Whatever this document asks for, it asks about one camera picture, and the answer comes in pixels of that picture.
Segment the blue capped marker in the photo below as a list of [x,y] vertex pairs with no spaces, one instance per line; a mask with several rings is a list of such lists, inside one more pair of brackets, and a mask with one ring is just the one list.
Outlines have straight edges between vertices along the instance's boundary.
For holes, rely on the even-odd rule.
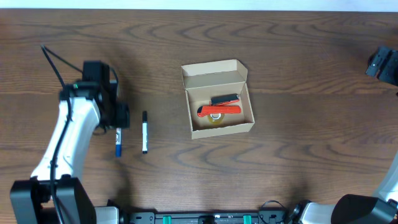
[[122,156],[122,133],[123,132],[121,128],[116,129],[116,150],[115,150],[116,157]]

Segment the red utility knife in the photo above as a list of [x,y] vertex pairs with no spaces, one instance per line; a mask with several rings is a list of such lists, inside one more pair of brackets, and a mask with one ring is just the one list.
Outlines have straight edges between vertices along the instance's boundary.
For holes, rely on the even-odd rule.
[[197,109],[197,116],[204,117],[211,114],[240,114],[241,108],[239,106],[201,106]]

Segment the yellow tape roll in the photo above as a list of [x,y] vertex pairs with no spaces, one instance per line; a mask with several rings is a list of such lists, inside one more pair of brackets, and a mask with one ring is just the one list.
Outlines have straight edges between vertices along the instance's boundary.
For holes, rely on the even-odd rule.
[[208,115],[208,120],[211,124],[221,124],[223,118],[224,114],[222,113]]

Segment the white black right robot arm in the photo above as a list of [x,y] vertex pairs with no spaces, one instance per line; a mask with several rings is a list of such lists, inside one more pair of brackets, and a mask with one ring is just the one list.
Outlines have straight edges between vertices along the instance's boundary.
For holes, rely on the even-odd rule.
[[[368,60],[366,75],[397,86],[397,50],[381,46]],[[336,204],[298,204],[286,223],[390,224],[397,223],[397,157],[371,196],[347,194]]]

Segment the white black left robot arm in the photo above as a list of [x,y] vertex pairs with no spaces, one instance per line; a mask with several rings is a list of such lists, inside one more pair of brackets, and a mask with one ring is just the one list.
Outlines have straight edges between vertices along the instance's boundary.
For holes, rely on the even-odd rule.
[[10,191],[18,223],[127,223],[128,217],[114,205],[96,207],[81,183],[85,157],[95,129],[117,103],[119,83],[75,82],[59,93],[59,114],[47,150],[30,179],[17,180]]

